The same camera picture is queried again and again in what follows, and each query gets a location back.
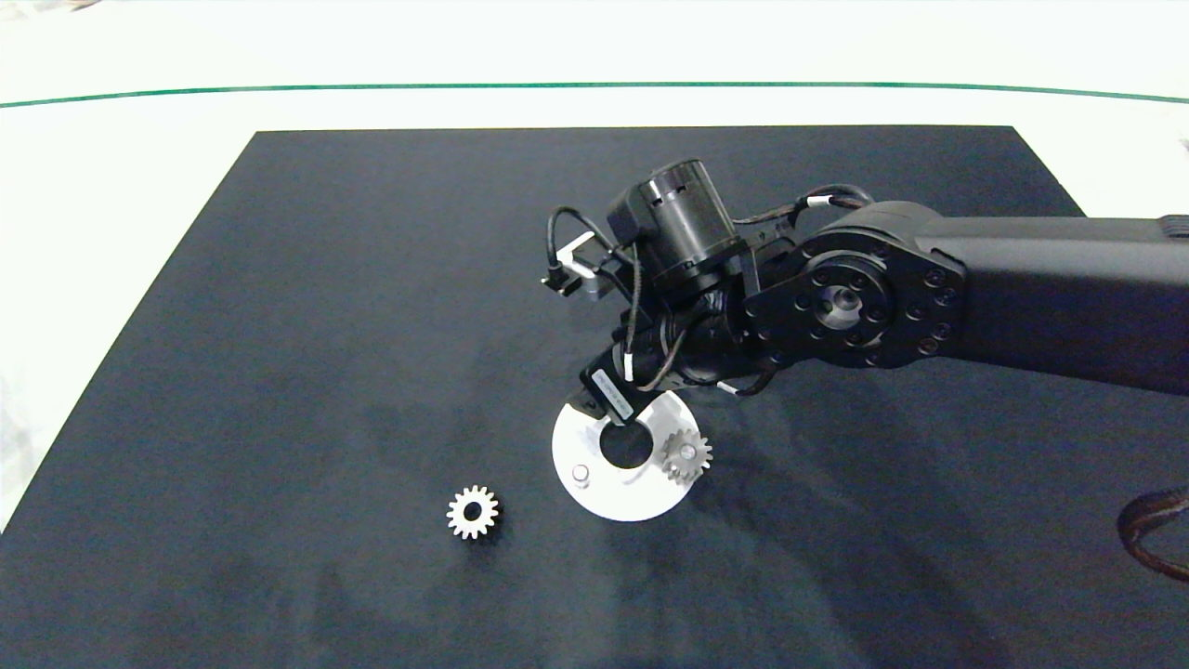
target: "metal bolt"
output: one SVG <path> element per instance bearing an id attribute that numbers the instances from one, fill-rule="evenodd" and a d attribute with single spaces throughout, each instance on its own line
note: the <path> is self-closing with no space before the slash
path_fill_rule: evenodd
<path id="1" fill-rule="evenodd" d="M 944 271 L 933 267 L 925 272 L 925 285 L 929 285 L 930 288 L 939 288 L 943 283 L 945 283 Z"/>
<path id="2" fill-rule="evenodd" d="M 948 307 L 957 301 L 958 291 L 955 290 L 954 288 L 945 288 L 944 290 L 938 292 L 933 298 L 937 301 L 937 303 L 942 304 L 943 307 Z"/>

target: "green line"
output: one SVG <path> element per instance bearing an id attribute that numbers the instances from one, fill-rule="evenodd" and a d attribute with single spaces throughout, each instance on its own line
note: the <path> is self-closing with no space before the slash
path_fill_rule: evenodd
<path id="1" fill-rule="evenodd" d="M 118 97 L 193 95 L 199 93 L 260 93 L 272 90 L 473 90 L 493 88 L 931 88 L 943 90 L 1043 93 L 1048 95 L 1080 95 L 1083 97 L 1112 97 L 1115 100 L 1140 100 L 1145 102 L 1189 105 L 1189 97 L 1174 97 L 1171 95 L 1114 93 L 1109 90 L 1081 90 L 1076 88 L 1044 88 L 1040 86 L 999 86 L 993 83 L 924 83 L 908 81 L 559 81 L 526 83 L 295 83 L 281 86 L 163 88 L 158 90 L 127 90 L 124 93 L 100 93 L 95 95 L 73 95 L 69 97 L 46 97 L 44 100 L 0 102 L 0 109 L 7 107 L 57 105 L 61 102 L 89 102 L 92 100 L 114 100 Z"/>

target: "black mat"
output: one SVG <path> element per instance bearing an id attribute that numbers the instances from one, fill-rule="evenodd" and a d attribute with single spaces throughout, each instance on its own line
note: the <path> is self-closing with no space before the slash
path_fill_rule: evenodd
<path id="1" fill-rule="evenodd" d="M 717 457 L 668 515 L 570 499 L 553 421 L 622 304 L 537 284 L 545 215 L 690 156 L 735 215 L 1080 214 L 1001 127 L 258 134 L 0 538 L 0 665 L 1189 664 L 1113 530 L 1187 478 L 1185 398 L 805 364 L 685 395 Z M 493 544 L 446 528 L 472 484 Z"/>

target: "small metal gear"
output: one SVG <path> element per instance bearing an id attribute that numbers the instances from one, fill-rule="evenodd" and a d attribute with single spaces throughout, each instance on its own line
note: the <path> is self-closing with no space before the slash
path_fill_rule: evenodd
<path id="1" fill-rule="evenodd" d="M 712 447 L 697 430 L 678 430 L 665 440 L 662 468 L 671 481 L 693 481 L 710 469 Z"/>
<path id="2" fill-rule="evenodd" d="M 466 517 L 466 507 L 478 505 L 479 513 L 474 518 Z M 454 535 L 460 535 L 464 539 L 478 539 L 479 535 L 486 535 L 490 528 L 496 524 L 499 510 L 496 506 L 499 500 L 487 491 L 487 487 L 472 486 L 463 488 L 461 493 L 454 496 L 454 501 L 449 503 L 448 528 L 454 529 Z"/>

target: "sticker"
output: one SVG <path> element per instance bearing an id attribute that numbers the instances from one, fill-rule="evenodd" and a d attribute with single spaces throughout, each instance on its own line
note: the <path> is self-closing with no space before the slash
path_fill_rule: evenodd
<path id="1" fill-rule="evenodd" d="M 606 402 L 611 403 L 615 412 L 619 415 L 619 418 L 627 421 L 631 416 L 631 405 L 628 399 L 623 397 L 623 393 L 615 387 L 611 378 L 606 375 L 602 370 L 596 370 L 594 374 L 591 374 L 591 379 L 594 380 L 594 385 L 598 386 L 599 391 L 603 391 L 603 397 Z"/>

